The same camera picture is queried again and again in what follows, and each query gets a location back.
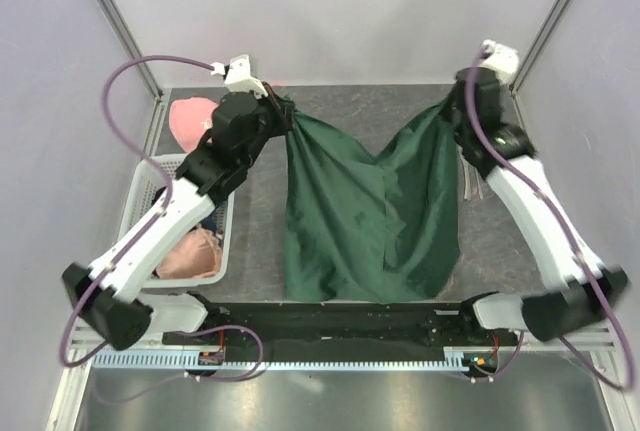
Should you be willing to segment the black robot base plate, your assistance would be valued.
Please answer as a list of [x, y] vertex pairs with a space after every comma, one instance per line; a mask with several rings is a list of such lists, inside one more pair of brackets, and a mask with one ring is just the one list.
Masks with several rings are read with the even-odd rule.
[[322, 338], [413, 341], [438, 347], [514, 346], [517, 334], [475, 324], [460, 302], [375, 304], [366, 302], [224, 302], [198, 295], [208, 315], [202, 330], [222, 325], [247, 327], [267, 343], [317, 342]]

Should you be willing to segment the dark green cloth napkin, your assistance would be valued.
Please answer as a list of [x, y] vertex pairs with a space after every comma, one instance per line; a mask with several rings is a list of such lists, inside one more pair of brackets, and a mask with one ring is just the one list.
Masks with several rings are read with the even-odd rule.
[[433, 105], [377, 154], [298, 112], [286, 136], [284, 295], [300, 302], [427, 300], [460, 256], [458, 153]]

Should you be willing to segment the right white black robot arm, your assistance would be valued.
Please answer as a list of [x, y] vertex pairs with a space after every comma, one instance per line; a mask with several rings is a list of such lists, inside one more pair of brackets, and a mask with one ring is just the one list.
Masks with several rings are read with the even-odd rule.
[[470, 312], [458, 332], [477, 345], [494, 329], [527, 331], [541, 342], [579, 331], [610, 317], [629, 288], [619, 267], [607, 267], [581, 239], [546, 179], [522, 128], [503, 121], [503, 85], [495, 71], [457, 72], [443, 115], [454, 126], [463, 160], [474, 168], [511, 214], [527, 243], [546, 290], [532, 295], [499, 292], [466, 301]]

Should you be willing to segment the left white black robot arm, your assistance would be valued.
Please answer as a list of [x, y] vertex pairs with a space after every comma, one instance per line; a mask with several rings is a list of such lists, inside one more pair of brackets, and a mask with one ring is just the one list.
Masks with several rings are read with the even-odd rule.
[[273, 92], [260, 98], [226, 94], [212, 127], [123, 240], [89, 266], [72, 263], [65, 269], [72, 316], [117, 351], [154, 332], [184, 332], [198, 344], [215, 340], [220, 322], [201, 299], [141, 292], [175, 245], [246, 181], [265, 144], [291, 130], [295, 110], [293, 101]]

